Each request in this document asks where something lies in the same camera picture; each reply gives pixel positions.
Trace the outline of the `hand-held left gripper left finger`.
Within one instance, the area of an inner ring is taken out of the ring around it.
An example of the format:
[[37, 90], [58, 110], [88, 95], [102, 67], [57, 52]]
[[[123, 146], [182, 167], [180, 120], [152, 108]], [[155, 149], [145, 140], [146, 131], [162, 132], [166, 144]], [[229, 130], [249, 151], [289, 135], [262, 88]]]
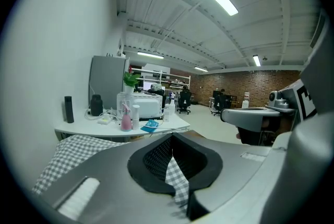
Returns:
[[147, 192], [128, 172], [131, 155], [162, 137], [141, 139], [93, 155], [55, 181], [42, 198], [58, 209], [85, 178], [93, 178], [99, 186], [79, 223], [187, 223], [171, 195]]

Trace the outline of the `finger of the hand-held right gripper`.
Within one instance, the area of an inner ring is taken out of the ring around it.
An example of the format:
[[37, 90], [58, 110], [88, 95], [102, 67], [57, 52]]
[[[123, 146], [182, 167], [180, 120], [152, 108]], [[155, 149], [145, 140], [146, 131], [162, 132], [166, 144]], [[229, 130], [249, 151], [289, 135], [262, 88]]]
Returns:
[[221, 121], [251, 132], [261, 131], [263, 119], [265, 117], [280, 116], [281, 113], [279, 111], [265, 107], [224, 109], [220, 114]]

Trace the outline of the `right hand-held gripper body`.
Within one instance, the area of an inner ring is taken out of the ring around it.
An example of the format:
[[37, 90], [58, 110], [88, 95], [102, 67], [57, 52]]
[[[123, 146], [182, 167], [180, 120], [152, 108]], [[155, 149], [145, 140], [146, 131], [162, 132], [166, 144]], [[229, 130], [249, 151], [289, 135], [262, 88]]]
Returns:
[[290, 132], [300, 122], [317, 115], [317, 110], [303, 82], [299, 79], [289, 86], [272, 91], [264, 106], [281, 113], [280, 117], [265, 117], [260, 132], [238, 128], [236, 138], [248, 145], [272, 145], [276, 138]]

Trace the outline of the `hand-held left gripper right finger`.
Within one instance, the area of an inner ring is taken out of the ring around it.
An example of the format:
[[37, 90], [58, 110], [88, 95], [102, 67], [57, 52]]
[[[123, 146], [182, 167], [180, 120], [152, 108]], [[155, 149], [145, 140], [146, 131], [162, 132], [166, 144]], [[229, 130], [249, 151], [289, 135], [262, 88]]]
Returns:
[[270, 148], [173, 133], [174, 200], [181, 215], [198, 219], [232, 198], [260, 168]]

